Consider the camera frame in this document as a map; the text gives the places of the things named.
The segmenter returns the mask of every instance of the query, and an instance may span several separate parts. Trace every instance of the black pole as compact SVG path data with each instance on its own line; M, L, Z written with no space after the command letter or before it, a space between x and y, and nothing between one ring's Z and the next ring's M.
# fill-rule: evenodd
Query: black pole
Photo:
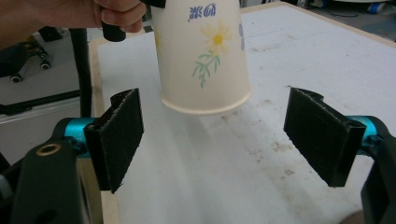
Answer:
M86 29L69 29L72 38L80 91L80 115L90 118L92 112L92 84Z

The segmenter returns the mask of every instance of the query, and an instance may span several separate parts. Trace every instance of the human hand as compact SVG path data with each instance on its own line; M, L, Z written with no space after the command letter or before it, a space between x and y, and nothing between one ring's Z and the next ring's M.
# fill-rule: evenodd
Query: human hand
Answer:
M42 26L101 27L102 21L124 32L138 32L146 6L138 0L21 0Z

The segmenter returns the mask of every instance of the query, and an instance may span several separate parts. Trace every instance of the white table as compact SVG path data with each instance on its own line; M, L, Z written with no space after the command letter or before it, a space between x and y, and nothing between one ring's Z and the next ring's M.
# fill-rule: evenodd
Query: white table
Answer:
M161 103L153 33L97 47L96 111L141 92L145 133L116 193L120 223L339 223L361 209L373 161L358 156L346 186L328 188L283 131L290 86L396 134L395 44L285 3L244 10L253 94L222 116Z

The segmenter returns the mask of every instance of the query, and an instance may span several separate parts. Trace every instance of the yellow flower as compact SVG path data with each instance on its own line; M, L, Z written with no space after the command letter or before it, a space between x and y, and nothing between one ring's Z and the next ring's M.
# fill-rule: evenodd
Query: yellow flower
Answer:
M201 28L201 33L208 37L205 41L208 44L207 50L211 50L214 56L219 55L220 50L223 54L227 54L228 47L224 41L232 39L230 27L225 26L222 21L218 22L217 27L208 23L206 27Z

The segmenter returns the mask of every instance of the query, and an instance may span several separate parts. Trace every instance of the paper cup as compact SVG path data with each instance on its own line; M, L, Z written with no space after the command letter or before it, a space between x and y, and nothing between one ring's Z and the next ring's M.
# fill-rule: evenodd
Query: paper cup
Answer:
M248 100L239 1L167 0L151 13L165 105L209 115Z

